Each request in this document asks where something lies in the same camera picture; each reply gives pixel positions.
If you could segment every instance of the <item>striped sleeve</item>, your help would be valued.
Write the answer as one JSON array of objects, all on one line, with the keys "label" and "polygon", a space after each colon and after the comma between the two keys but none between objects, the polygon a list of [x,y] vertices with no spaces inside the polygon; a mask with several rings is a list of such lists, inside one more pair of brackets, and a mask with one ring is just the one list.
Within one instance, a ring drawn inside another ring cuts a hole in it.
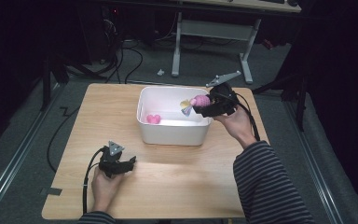
[{"label": "striped sleeve", "polygon": [[249,223],[314,223],[280,159],[265,141],[234,161],[243,212]]},{"label": "striped sleeve", "polygon": [[115,219],[104,212],[90,212],[84,214],[77,224],[114,224]]}]

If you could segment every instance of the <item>person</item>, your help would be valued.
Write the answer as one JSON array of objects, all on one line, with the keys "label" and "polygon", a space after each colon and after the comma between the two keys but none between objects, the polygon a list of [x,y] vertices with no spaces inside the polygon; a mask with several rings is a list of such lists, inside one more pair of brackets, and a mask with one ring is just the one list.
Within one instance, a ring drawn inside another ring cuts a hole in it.
[{"label": "person", "polygon": [[[245,110],[213,118],[243,148],[233,163],[241,206],[248,223],[314,223],[310,211],[290,180],[280,159],[266,141],[256,141]],[[123,175],[110,179],[98,167],[92,180],[94,206],[78,223],[115,223],[106,214]]]}]

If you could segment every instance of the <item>white plastic container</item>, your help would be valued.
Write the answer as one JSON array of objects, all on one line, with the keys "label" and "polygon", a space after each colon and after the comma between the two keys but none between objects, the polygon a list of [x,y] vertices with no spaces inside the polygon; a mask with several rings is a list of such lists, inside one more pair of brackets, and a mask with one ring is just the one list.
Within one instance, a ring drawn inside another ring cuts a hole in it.
[{"label": "white plastic container", "polygon": [[[137,119],[142,138],[147,144],[199,146],[204,142],[212,122],[192,109],[187,117],[181,111],[181,102],[207,91],[181,87],[146,87],[139,98]],[[159,124],[151,124],[147,116],[160,115]]]}]

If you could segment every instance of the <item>table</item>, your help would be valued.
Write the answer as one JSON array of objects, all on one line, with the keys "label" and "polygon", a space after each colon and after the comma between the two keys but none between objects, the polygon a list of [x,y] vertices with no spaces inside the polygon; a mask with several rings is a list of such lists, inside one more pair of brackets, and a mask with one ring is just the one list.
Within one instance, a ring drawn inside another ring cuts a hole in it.
[{"label": "table", "polygon": [[[285,2],[284,4],[271,3],[258,0],[235,0],[232,2],[224,0],[181,0],[180,4],[197,3],[205,5],[214,5],[221,7],[239,7],[239,8],[252,8],[259,10],[272,10],[280,12],[301,12],[301,8],[291,7]],[[172,61],[172,75],[179,76],[180,67],[180,40],[181,35],[198,35],[206,37],[217,37],[225,39],[234,39],[246,41],[246,46],[243,53],[240,53],[241,67],[245,81],[247,84],[253,83],[252,74],[248,64],[248,57],[251,52],[252,45],[255,42],[255,37],[260,25],[261,19],[256,19],[254,25],[238,25],[210,21],[193,21],[182,20],[182,12],[178,13],[178,20],[176,25],[176,45],[173,53]]]},{"label": "table", "polygon": [[[242,152],[240,144],[217,121],[212,122],[201,146],[145,144],[136,119],[144,87],[89,85],[51,186],[62,189],[62,193],[47,197],[43,218],[81,217],[87,166],[92,155],[106,146],[108,140],[126,148],[123,161],[137,157],[134,170],[126,174],[109,210],[112,216],[162,219],[244,216],[232,173],[232,163]],[[252,92],[245,88],[233,90],[247,99],[260,137],[268,141]],[[89,188],[89,210],[92,203]]]}]

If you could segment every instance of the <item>desk leg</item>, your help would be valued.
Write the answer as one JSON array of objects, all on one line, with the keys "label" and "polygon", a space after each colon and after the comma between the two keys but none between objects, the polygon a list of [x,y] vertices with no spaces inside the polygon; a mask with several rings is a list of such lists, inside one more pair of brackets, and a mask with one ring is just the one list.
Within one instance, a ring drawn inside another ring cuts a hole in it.
[{"label": "desk leg", "polygon": [[178,12],[178,22],[176,27],[176,46],[173,54],[172,76],[179,77],[180,65],[180,36],[182,32],[182,12]]},{"label": "desk leg", "polygon": [[255,36],[257,35],[257,31],[258,31],[258,27],[260,26],[260,22],[261,22],[261,19],[258,19],[255,21],[255,25],[252,29],[251,36],[249,38],[246,50],[244,53],[240,54],[242,71],[243,71],[243,75],[245,76],[245,82],[247,84],[253,83],[252,74],[251,74],[251,71],[249,69],[249,64],[248,64],[248,57],[251,52],[252,45],[255,42]]}]

